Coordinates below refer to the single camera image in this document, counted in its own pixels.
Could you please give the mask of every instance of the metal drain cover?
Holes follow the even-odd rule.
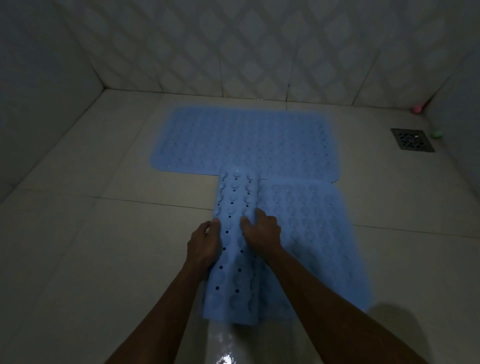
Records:
[[[435,149],[422,130],[392,128],[391,131],[400,149],[435,153]]]

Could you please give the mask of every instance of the blue bath mat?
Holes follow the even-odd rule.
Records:
[[[206,107],[176,109],[150,157],[152,167],[218,175],[226,164],[290,177],[334,182],[335,143],[323,115]]]
[[[277,218],[281,242],[330,289],[366,310],[372,302],[367,276],[337,189],[315,180],[259,180],[248,168],[225,167],[219,175],[214,216],[222,223],[222,254],[212,268],[204,300],[207,319],[254,325],[295,312],[278,280],[246,245],[240,217],[254,209]]]

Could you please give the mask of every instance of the bathroom floor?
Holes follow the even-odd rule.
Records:
[[[180,104],[327,113],[336,185],[376,303],[369,313],[429,362],[480,357],[480,204],[440,141],[400,150],[407,111],[107,90],[0,206],[0,361],[102,363],[174,278],[210,219],[217,177],[148,157]],[[178,363],[319,363],[295,321],[207,323],[195,312]]]

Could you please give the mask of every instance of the tiled wall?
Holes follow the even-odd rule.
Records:
[[[0,201],[102,92],[51,2],[0,3]]]
[[[480,196],[480,44],[435,95],[427,116]]]
[[[55,0],[110,88],[426,101],[479,38],[473,0]]]

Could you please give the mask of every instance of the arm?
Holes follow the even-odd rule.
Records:
[[[280,245],[276,218],[260,209],[256,212],[255,225],[241,218],[245,240],[275,273],[326,364],[427,364],[403,341],[307,271]]]
[[[218,219],[204,222],[192,233],[180,273],[107,364],[175,361],[198,286],[215,261],[219,234]]]

